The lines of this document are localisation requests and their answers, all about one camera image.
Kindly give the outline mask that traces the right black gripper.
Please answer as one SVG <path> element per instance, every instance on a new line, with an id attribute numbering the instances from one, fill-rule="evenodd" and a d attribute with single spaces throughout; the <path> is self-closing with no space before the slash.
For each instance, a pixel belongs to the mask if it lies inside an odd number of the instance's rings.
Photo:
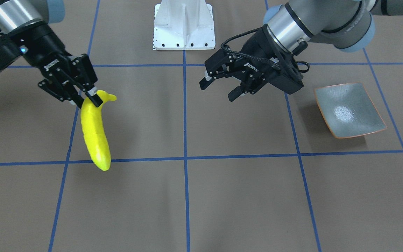
<path id="1" fill-rule="evenodd" d="M 29 65 L 38 68 L 45 77 L 38 82 L 38 87 L 43 91 L 60 102 L 68 101 L 81 108 L 84 99 L 75 87 L 61 84 L 65 81 L 76 82 L 95 107 L 102 105 L 95 86 L 98 77 L 89 56 L 82 54 L 71 60 L 72 55 L 46 22 L 38 21 L 11 31 L 11 41 L 17 49 L 11 63 L 22 56 Z"/>

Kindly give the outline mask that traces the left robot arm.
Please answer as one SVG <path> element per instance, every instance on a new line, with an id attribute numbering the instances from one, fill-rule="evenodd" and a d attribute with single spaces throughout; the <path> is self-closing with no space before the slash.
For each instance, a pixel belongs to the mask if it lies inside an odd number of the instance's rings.
<path id="1" fill-rule="evenodd" d="M 205 61 L 200 88 L 235 78 L 240 84 L 228 94 L 231 102 L 266 84 L 291 95 L 304 86 L 303 73 L 309 71 L 309 63 L 295 59 L 308 42 L 361 50 L 374 37 L 375 15 L 403 15 L 403 0 L 290 0 L 271 7 L 262 27 L 227 39 Z"/>

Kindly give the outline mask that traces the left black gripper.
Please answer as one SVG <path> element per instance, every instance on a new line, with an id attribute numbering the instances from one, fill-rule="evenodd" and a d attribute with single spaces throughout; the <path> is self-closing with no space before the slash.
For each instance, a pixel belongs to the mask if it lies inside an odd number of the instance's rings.
<path id="1" fill-rule="evenodd" d="M 273 44 L 269 31 L 258 28 L 248 33 L 253 35 L 242 46 L 241 56 L 219 49 L 205 61 L 205 78 L 199 83 L 201 90 L 217 79 L 236 78 L 240 85 L 228 93 L 229 101 L 233 102 L 243 94 L 258 92 L 266 84 L 289 95 L 303 88 L 303 76 L 296 61 L 290 53 Z"/>

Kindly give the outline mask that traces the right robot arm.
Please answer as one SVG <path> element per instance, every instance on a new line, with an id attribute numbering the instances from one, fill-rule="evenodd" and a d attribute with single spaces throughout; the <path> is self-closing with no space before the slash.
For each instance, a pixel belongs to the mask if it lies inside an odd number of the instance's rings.
<path id="1" fill-rule="evenodd" d="M 87 54 L 74 56 L 50 24 L 65 18 L 62 0 L 0 0 L 0 72 L 23 57 L 40 70 L 38 86 L 61 102 L 83 107 L 84 93 L 95 107 L 103 100 L 98 78 Z"/>

